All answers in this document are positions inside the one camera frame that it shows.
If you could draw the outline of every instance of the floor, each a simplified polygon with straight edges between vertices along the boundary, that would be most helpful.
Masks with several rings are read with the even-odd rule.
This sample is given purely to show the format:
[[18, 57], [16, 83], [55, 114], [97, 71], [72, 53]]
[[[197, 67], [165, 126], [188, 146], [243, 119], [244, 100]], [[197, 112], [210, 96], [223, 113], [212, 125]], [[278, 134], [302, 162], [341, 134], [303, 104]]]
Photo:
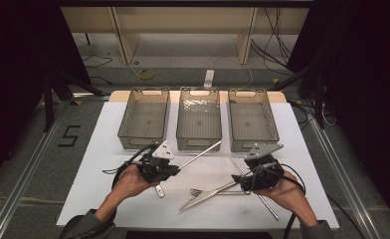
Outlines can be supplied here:
[[[107, 95], [132, 86], [202, 86], [208, 69], [215, 70], [213, 86], [222, 88], [249, 84], [267, 89], [274, 85], [275, 80], [283, 81], [291, 74], [280, 65], [265, 65], [254, 52], [250, 53], [247, 65], [239, 65], [235, 62], [237, 49], [232, 35], [144, 35], [129, 66], [121, 62], [113, 35], [89, 34], [90, 45], [84, 34], [74, 34], [74, 37], [83, 59], [86, 59], [84, 63], [88, 66], [93, 85]], [[268, 36], [255, 36], [254, 39], [264, 47]], [[291, 49], [296, 37], [285, 36], [284, 39]], [[284, 60], [276, 42], [270, 45], [269, 50], [273, 56]], [[154, 69], [152, 80], [142, 82], [137, 79], [135, 72], [144, 68]], [[297, 87], [298, 83], [284, 89], [287, 99], [297, 99]], [[18, 238], [18, 235], [30, 239], [58, 238], [62, 231], [56, 226], [57, 217], [80, 167], [102, 104], [107, 100], [86, 98], [84, 90], [73, 86], [71, 89], [83, 97], [71, 103], [55, 101], [58, 120], [52, 133], [43, 133], [45, 113], [44, 105], [40, 104], [36, 106], [21, 139], [12, 148], [11, 158], [0, 168], [0, 212], [9, 212], [5, 217], [6, 228], [2, 229], [2, 238]], [[325, 130], [320, 130], [314, 120], [307, 119], [299, 108], [293, 107], [293, 111], [327, 194], [366, 231], [367, 238], [390, 238], [390, 209], [366, 171], [360, 167], [341, 125], [331, 125], [334, 118], [329, 117]], [[69, 127], [69, 133], [79, 137], [74, 146], [61, 147], [61, 144], [71, 143], [69, 138], [64, 138], [71, 125], [79, 126]], [[325, 149], [326, 145], [333, 150]], [[31, 173], [28, 179], [21, 181], [24, 171]], [[22, 183], [22, 194], [16, 193], [18, 181]], [[6, 210], [6, 202], [15, 195], [19, 195], [20, 200]], [[360, 238], [340, 208], [332, 202], [331, 205], [340, 224], [340, 229], [334, 231], [335, 238]], [[270, 234], [273, 238], [283, 238], [281, 231]], [[121, 229], [114, 230], [109, 236], [125, 237], [126, 232]], [[257, 238], [254, 234], [244, 237]], [[299, 232], [294, 230], [290, 238], [300, 238]]]

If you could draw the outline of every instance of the gray carpet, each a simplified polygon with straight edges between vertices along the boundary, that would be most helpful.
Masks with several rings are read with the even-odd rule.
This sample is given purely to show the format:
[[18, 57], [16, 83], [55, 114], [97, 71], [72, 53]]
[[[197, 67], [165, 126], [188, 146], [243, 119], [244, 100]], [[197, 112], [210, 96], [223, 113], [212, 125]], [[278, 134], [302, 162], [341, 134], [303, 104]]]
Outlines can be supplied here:
[[[155, 77], [149, 82], [171, 86], [176, 89], [180, 86], [202, 86], [205, 71], [205, 69], [155, 69]], [[94, 86], [106, 93], [127, 90], [134, 86], [146, 86], [146, 84], [136, 79], [131, 69], [127, 68], [89, 69], [89, 73], [92, 77], [103, 77], [112, 82], [112, 85], [108, 85], [103, 80], [93, 79]], [[251, 87], [268, 89], [273, 86], [275, 75], [275, 73], [267, 70], [253, 70], [254, 82]], [[213, 86], [225, 90], [239, 88], [249, 82], [248, 71], [217, 70]], [[284, 90], [288, 99], [296, 99], [297, 87], [298, 83]], [[75, 86], [71, 86], [71, 89], [74, 92], [83, 92]], [[37, 198], [40, 201], [21, 202], [3, 238], [57, 238], [60, 235], [62, 228], [56, 226], [56, 220], [80, 167], [102, 104], [102, 101], [83, 101], [80, 105], [72, 104], [68, 106], [59, 122], [58, 130], [55, 132], [50, 146], [24, 195]], [[298, 121], [302, 121], [304, 117], [302, 112], [298, 109], [293, 110]], [[5, 161], [0, 168], [0, 206], [4, 201], [3, 198], [8, 196], [14, 187], [16, 180], [21, 175], [34, 148], [37, 146], [42, 136], [44, 118], [44, 109], [39, 106], [13, 149], [12, 157]], [[73, 147], [59, 147], [59, 144], [72, 142], [70, 138], [63, 138], [68, 125], [80, 126], [79, 128], [70, 129], [70, 133], [77, 135], [78, 139]], [[303, 137], [325, 191], [341, 204], [342, 208], [354, 219], [352, 210], [310, 124], [302, 123], [299, 127], [302, 127]], [[370, 181], [366, 171], [359, 166], [342, 128], [339, 125], [327, 126], [325, 131], [356, 186], [361, 199], [375, 220], [382, 238], [390, 238], [390, 210]], [[341, 226], [339, 230], [334, 231], [335, 238], [360, 238], [341, 211], [333, 204], [331, 205]], [[274, 238], [283, 238], [283, 232], [272, 231], [270, 233]], [[125, 234], [125, 231], [116, 229], [110, 238], [123, 238]], [[294, 230], [290, 238], [300, 238], [299, 235], [299, 232]]]

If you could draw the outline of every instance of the knife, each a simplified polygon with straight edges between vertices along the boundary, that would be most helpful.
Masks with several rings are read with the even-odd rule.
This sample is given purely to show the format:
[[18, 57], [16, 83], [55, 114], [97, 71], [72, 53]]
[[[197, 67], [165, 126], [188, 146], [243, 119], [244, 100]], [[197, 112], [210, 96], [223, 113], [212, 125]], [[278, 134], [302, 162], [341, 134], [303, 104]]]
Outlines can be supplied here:
[[202, 201], [205, 201], [207, 200], [208, 198], [214, 196], [215, 194], [217, 194], [218, 192], [222, 191], [222, 190], [225, 190], [229, 187], [232, 187], [234, 185], [238, 184], [237, 182], [235, 181], [231, 181], [229, 183], [227, 183], [226, 185], [224, 186], [221, 186], [215, 190], [212, 190], [212, 191], [203, 191], [201, 194], [199, 194], [197, 197], [195, 197], [194, 199], [190, 200], [189, 202], [187, 202], [181, 209], [180, 211], [183, 211], [185, 209], [188, 209], [189, 207], [191, 206], [194, 206]]

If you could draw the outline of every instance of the black tape mark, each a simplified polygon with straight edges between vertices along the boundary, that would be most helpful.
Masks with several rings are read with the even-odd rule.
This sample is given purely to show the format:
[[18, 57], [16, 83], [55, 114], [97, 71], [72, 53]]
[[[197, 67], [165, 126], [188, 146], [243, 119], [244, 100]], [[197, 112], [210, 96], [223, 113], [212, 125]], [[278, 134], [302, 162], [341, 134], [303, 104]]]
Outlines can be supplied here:
[[64, 135], [63, 135], [63, 138], [73, 138], [74, 141], [73, 141], [72, 143], [70, 143], [70, 144], [59, 144], [58, 147], [70, 147], [70, 146], [75, 146], [75, 142], [77, 141], [78, 136], [77, 136], [77, 135], [68, 135], [69, 128], [71, 128], [71, 127], [79, 128], [79, 127], [81, 127], [81, 126], [80, 126], [80, 125], [68, 125], [68, 126], [66, 127], [66, 131], [65, 131], [65, 133], [64, 133]]

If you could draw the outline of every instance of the fork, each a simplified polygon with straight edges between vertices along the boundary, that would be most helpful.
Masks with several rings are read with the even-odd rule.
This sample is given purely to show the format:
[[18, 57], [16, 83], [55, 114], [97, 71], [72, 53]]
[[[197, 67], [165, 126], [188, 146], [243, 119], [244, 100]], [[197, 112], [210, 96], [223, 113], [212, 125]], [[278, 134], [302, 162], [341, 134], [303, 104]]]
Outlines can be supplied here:
[[[202, 192], [203, 190], [190, 188], [190, 193], [192, 196], [198, 196]], [[247, 194], [243, 191], [220, 191], [217, 193], [217, 195], [247, 195]]]

